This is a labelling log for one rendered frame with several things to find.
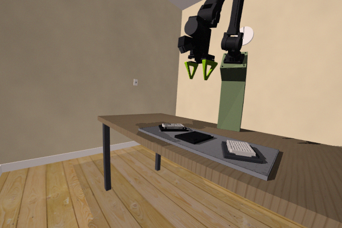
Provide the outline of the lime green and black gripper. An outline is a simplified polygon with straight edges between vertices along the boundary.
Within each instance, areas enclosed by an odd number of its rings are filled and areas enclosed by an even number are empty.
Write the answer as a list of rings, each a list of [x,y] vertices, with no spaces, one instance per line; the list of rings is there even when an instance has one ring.
[[[193,79],[199,64],[202,64],[202,66],[203,66],[204,80],[207,80],[209,78],[212,71],[218,65],[218,63],[215,62],[215,60],[214,60],[215,56],[208,54],[209,53],[209,44],[210,43],[208,42],[207,53],[199,53],[199,54],[188,55],[188,59],[194,58],[194,61],[196,61],[196,62],[189,61],[189,62],[184,63],[186,66],[186,69],[188,71],[190,79]],[[208,74],[207,74],[207,65],[211,66]],[[189,66],[193,66],[192,75],[190,73],[190,67]]]

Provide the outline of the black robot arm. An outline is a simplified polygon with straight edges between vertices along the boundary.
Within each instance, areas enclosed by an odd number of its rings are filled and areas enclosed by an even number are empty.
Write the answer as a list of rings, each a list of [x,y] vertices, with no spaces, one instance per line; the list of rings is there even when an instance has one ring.
[[[220,19],[220,12],[225,0],[206,0],[199,9],[197,16],[190,16],[185,24],[184,31],[188,36],[178,40],[180,53],[190,51],[190,55],[207,53],[210,42],[211,29],[216,28]],[[224,32],[221,49],[228,51],[224,64],[242,64],[245,54],[240,50],[243,43],[243,32],[240,32],[240,21],[244,0],[233,0],[230,23],[227,32]],[[231,35],[238,35],[231,37]]]

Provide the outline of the white well plate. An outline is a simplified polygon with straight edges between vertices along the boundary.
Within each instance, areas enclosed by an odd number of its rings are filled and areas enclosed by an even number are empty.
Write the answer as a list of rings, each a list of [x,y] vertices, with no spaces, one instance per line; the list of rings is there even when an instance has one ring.
[[[163,123],[162,124],[162,127],[165,129],[167,127],[167,129],[183,129],[183,126],[182,124],[177,124],[177,123]]]
[[[227,140],[226,143],[230,153],[248,157],[256,156],[256,153],[253,151],[253,149],[249,146],[247,142]]]

